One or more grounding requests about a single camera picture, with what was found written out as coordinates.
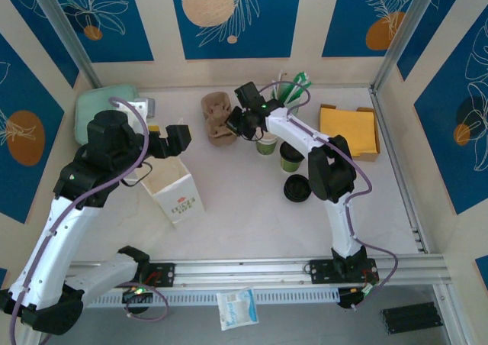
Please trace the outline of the brown pulp cup carrier stack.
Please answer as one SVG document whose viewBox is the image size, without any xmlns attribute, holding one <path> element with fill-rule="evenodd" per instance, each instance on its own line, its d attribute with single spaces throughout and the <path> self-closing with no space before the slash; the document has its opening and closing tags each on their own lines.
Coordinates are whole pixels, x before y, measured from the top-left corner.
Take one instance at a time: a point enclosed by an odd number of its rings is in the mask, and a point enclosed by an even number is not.
<svg viewBox="0 0 488 345">
<path fill-rule="evenodd" d="M 207 133 L 207 138 L 208 138 L 209 142 L 215 147 L 229 146 L 237 138 L 237 136 L 235 134 L 233 134 L 226 127 L 226 125 L 224 127 L 220 127 L 215 134 L 209 134 L 206 126 L 205 126 L 205 131 Z"/>
</svg>

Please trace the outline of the black cup lid stack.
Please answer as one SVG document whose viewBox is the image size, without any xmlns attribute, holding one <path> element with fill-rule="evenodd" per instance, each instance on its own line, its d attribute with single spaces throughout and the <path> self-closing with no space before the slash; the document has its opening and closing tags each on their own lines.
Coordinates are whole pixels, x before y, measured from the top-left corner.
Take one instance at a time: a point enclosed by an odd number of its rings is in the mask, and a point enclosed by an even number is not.
<svg viewBox="0 0 488 345">
<path fill-rule="evenodd" d="M 284 196 L 291 202 L 305 202 L 311 195 L 309 181 L 306 177 L 294 174 L 287 178 L 284 188 Z"/>
</svg>

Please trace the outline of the white blue plastic packet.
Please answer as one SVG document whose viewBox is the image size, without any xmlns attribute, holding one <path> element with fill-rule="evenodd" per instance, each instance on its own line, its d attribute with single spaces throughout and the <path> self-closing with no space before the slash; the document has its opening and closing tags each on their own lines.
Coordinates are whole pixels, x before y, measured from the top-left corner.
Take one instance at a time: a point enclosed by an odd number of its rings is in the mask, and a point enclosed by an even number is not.
<svg viewBox="0 0 488 345">
<path fill-rule="evenodd" d="M 252 288 L 218 292 L 216 298 L 222 331 L 259 323 Z"/>
</svg>

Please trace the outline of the aluminium side rail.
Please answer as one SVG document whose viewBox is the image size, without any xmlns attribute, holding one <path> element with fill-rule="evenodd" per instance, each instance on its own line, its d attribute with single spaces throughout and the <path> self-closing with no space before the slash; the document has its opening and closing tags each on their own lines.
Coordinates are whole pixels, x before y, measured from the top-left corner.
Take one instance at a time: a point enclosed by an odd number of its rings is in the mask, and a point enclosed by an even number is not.
<svg viewBox="0 0 488 345">
<path fill-rule="evenodd" d="M 377 122 L 384 139 L 387 154 L 390 158 L 390 164 L 393 168 L 396 184 L 400 190 L 400 196 L 409 220 L 411 231 L 414 237 L 419 241 L 417 250 L 424 254 L 436 253 L 436 247 L 429 236 L 429 232 L 422 226 L 422 215 L 416 206 L 416 197 L 413 187 L 409 184 L 407 175 L 402 166 L 400 153 L 393 138 L 392 129 L 388 123 L 385 108 L 381 103 L 378 91 L 373 85 L 369 87 L 369 94 L 377 115 Z"/>
</svg>

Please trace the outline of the mint green lunch box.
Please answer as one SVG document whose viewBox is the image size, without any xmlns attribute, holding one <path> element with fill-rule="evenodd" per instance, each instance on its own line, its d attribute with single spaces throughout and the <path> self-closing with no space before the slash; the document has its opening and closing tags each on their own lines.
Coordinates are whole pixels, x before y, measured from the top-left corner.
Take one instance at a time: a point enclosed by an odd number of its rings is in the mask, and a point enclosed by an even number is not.
<svg viewBox="0 0 488 345">
<path fill-rule="evenodd" d="M 76 142 L 80 145 L 88 143 L 88 123 L 98 112 L 114 109 L 114 106 L 108 101 L 110 97 L 118 97 L 131 102 L 138 96 L 139 92 L 136 87 L 129 84 L 112 85 L 82 93 L 75 102 Z"/>
</svg>

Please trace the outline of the green straw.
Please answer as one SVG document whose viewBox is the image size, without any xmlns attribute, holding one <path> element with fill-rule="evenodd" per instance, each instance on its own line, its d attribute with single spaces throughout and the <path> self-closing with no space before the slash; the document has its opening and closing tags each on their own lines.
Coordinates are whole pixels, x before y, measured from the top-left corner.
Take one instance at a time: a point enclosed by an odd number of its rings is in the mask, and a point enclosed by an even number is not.
<svg viewBox="0 0 488 345">
<path fill-rule="evenodd" d="M 312 82 L 309 79 L 305 79 L 302 82 L 297 83 L 291 91 L 288 102 L 291 103 L 298 100 L 305 92 L 305 90 L 308 89 L 311 85 Z"/>
<path fill-rule="evenodd" d="M 294 97 L 294 94 L 300 88 L 300 85 L 305 84 L 307 82 L 307 80 L 308 80 L 308 75 L 305 72 L 298 73 L 294 77 L 294 80 L 292 81 L 292 83 L 289 84 L 289 87 L 287 88 L 286 92 L 284 93 L 284 102 L 285 103 L 289 102 Z"/>
</svg>

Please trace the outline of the mint green straw holder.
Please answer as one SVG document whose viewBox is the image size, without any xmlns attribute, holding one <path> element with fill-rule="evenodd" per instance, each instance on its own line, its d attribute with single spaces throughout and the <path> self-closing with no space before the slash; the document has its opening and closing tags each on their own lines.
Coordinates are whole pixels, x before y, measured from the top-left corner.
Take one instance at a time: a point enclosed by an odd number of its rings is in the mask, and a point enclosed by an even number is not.
<svg viewBox="0 0 488 345">
<path fill-rule="evenodd" d="M 302 91 L 295 85 L 280 83 L 271 87 L 270 96 L 280 101 L 285 108 L 292 109 L 300 104 Z"/>
</svg>

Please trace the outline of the white paper bag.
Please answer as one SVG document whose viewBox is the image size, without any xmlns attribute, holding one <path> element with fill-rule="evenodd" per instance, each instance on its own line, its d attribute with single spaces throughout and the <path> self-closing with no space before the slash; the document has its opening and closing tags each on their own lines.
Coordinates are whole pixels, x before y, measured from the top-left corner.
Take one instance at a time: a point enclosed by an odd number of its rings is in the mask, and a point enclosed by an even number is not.
<svg viewBox="0 0 488 345">
<path fill-rule="evenodd" d="M 164 215 L 173 223 L 195 218 L 204 213 L 194 178 L 179 156 L 167 159 L 146 159 L 150 166 L 135 169 L 136 180 L 147 191 Z"/>
</svg>

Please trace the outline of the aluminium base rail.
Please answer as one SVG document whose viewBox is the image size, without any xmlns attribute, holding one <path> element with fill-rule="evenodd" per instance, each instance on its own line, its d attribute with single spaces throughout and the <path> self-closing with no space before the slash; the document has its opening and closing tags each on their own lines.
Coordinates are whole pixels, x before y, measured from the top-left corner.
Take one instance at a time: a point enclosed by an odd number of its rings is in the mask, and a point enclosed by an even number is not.
<svg viewBox="0 0 488 345">
<path fill-rule="evenodd" d="M 335 287 L 354 284 L 313 284 L 305 265 L 311 258 L 262 260 L 176 260 L 173 288 L 227 289 L 253 286 L 257 289 L 310 285 Z M 375 256 L 379 283 L 384 285 L 444 285 L 452 283 L 441 254 Z"/>
</svg>

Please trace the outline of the black ribbed block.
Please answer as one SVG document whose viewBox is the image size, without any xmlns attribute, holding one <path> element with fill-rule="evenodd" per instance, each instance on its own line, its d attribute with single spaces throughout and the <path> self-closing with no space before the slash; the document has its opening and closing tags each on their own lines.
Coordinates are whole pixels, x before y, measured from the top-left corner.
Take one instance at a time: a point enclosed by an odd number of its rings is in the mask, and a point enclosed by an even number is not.
<svg viewBox="0 0 488 345">
<path fill-rule="evenodd" d="M 433 301 L 380 311 L 388 334 L 401 334 L 443 325 Z"/>
</svg>

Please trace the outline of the aluminium frame post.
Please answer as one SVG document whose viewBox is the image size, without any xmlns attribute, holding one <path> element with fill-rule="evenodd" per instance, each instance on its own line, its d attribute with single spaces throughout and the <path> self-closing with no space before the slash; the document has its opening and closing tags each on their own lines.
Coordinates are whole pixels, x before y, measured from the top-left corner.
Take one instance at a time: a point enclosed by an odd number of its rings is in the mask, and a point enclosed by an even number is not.
<svg viewBox="0 0 488 345">
<path fill-rule="evenodd" d="M 430 2 L 431 0 L 412 0 L 411 5 L 403 18 L 402 24 L 394 36 L 390 47 L 385 54 L 384 60 L 371 83 L 371 91 L 374 94 L 378 93 L 387 81 L 388 76 L 397 64 L 406 45 L 409 43 L 419 22 L 430 5 Z"/>
<path fill-rule="evenodd" d="M 92 62 L 57 0 L 36 0 L 66 51 L 93 89 L 102 87 Z"/>
</svg>

